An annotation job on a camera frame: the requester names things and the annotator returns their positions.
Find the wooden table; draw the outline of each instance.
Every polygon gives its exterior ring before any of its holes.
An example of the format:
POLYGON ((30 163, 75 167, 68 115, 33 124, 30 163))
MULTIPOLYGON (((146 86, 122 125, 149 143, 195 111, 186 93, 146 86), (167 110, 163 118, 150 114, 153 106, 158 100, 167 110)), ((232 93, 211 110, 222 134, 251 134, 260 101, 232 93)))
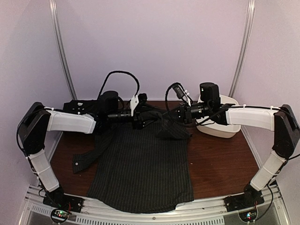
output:
MULTIPOLYGON (((159 107, 164 102, 149 102, 159 107)), ((187 147, 189 172, 195 199, 232 195, 258 171, 254 156, 243 136, 238 132, 230 139, 213 137, 189 128, 193 134, 187 147)), ((73 174, 72 157, 94 148, 93 135, 65 132, 51 160, 51 166, 67 194, 86 196, 94 179, 97 162, 85 171, 73 174)))

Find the metal frame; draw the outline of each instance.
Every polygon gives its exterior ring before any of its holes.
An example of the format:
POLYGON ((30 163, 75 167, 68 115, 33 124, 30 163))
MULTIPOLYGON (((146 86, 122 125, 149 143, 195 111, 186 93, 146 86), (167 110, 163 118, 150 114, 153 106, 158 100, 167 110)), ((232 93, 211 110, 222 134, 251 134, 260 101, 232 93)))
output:
MULTIPOLYGON (((286 212, 281 193, 277 185, 271 186, 274 193, 274 205, 272 209, 276 211, 281 225, 290 225, 290 220, 286 212)), ((24 210, 18 218, 18 225, 29 225, 30 213, 35 212, 44 216, 49 216, 52 208, 43 205, 44 191, 38 195, 40 187, 30 186, 23 202, 24 210)), ((271 200, 271 194, 267 188, 262 190, 265 203, 259 207, 266 207, 271 200)), ((97 199, 84 197, 81 213, 72 213, 68 222, 86 224, 116 224, 116 225, 182 225, 182 224, 206 224, 224 225, 226 215, 237 214, 237 211, 227 212, 224 205, 225 196, 198 199, 193 202, 177 205, 176 210, 166 213, 156 214, 132 214, 115 210, 97 199)))
POLYGON ((57 13, 57 8, 56 8, 56 0, 49 0, 49 3, 50 3, 51 16, 52 16, 52 21, 53 21, 53 26, 54 26, 54 33, 55 33, 55 37, 56 37, 59 54, 60 54, 60 61, 62 64, 62 68, 63 68, 64 74, 65 74, 65 77, 66 77, 67 86, 69 88, 72 99, 77 100, 77 96, 75 93, 74 85, 73 85, 72 78, 70 75, 67 58, 66 58, 66 54, 65 54, 65 50, 64 50, 64 46, 63 46, 63 42, 62 42, 62 37, 61 37, 61 32, 60 32, 60 24, 59 24, 58 13, 57 13))
POLYGON ((254 19, 254 12, 255 12, 255 0, 249 0, 246 24, 245 24, 245 29, 244 29, 244 36, 243 36, 243 40, 242 40, 242 46, 240 49, 240 56, 239 56, 237 67, 235 69, 235 74, 234 74, 232 85, 230 88, 229 97, 233 97, 235 90, 237 88, 237 85, 238 85, 241 70, 242 70, 245 56, 246 56, 247 46, 248 46, 250 35, 251 35, 253 19, 254 19))

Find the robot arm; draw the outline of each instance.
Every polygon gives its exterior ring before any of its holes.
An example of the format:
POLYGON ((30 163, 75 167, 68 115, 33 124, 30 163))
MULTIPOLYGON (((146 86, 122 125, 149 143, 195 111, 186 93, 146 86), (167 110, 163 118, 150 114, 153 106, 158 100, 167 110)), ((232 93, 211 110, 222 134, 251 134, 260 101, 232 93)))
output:
MULTIPOLYGON (((183 92, 177 83, 171 87, 177 96, 183 92)), ((213 83, 200 84, 200 91, 202 102, 184 103, 180 106, 178 119, 181 122, 188 124, 192 119, 210 116, 212 121, 221 125, 252 126, 274 132, 273 150, 254 178, 245 186, 245 193, 225 199, 227 211, 239 210, 245 206, 252 207, 256 202, 263 203, 261 190, 279 174, 294 153, 300 139, 299 127, 291 107, 289 105, 280 108, 223 105, 220 103, 218 86, 213 83)))
MULTIPOLYGON (((273 151, 254 178, 245 186, 245 193, 225 199, 227 211, 239 210, 236 206, 241 202, 243 207, 254 206, 255 202, 263 203, 260 191, 274 176, 278 175, 293 154, 300 139, 300 132, 290 106, 283 105, 278 110, 277 108, 251 108, 245 105, 223 105, 220 103, 218 86, 213 83, 200 84, 203 102, 193 104, 188 97, 188 92, 184 91, 181 85, 176 84, 171 87, 178 98, 186 99, 177 110, 180 123, 188 124, 192 123, 193 119, 210 116, 212 121, 225 126, 245 125, 274 131, 273 151)), ((58 130, 91 134, 106 130, 111 123, 118 122, 131 122, 133 128, 142 129, 145 124, 137 109, 146 102, 145 94, 144 97, 134 96, 130 101, 130 109, 121 111, 118 110, 117 97, 114 91, 105 92, 97 100, 66 103, 63 111, 45 108, 41 103, 35 103, 24 116, 18 127, 23 152, 30 160, 33 172, 45 187, 47 196, 50 196, 54 202, 63 205, 70 200, 65 199, 66 195, 63 194, 45 156, 46 132, 58 130)))

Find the white bracket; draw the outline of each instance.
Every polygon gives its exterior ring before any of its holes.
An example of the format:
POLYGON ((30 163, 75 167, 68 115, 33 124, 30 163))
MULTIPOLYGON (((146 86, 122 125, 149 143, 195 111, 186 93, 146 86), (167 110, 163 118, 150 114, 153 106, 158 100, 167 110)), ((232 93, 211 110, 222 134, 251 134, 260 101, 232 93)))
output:
POLYGON ((133 116, 135 108, 139 104, 139 98, 137 95, 134 95, 130 100, 130 109, 131 109, 131 116, 133 116))
POLYGON ((184 90, 184 95, 186 96, 186 101, 188 105, 191 106, 191 100, 188 97, 189 96, 188 90, 184 90))

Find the black fabric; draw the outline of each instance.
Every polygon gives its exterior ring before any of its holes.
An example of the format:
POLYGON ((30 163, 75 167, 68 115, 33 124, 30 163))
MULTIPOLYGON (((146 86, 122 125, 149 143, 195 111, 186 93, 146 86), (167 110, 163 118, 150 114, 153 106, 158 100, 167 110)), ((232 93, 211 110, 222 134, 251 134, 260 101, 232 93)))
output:
POLYGON ((95 160, 103 154, 103 152, 110 146, 115 134, 117 127, 112 127, 111 129, 104 132, 101 136, 98 136, 97 145, 94 150, 73 155, 73 173, 77 173, 84 169, 87 169, 95 160))
MULTIPOLYGON (((148 116, 160 117, 155 113, 148 116)), ((125 212, 170 211, 178 203, 194 200, 188 172, 188 137, 186 129, 174 128, 168 120, 159 120, 143 130, 120 125, 95 136, 95 150, 75 155, 73 170, 87 168, 101 155, 88 197, 125 212)))

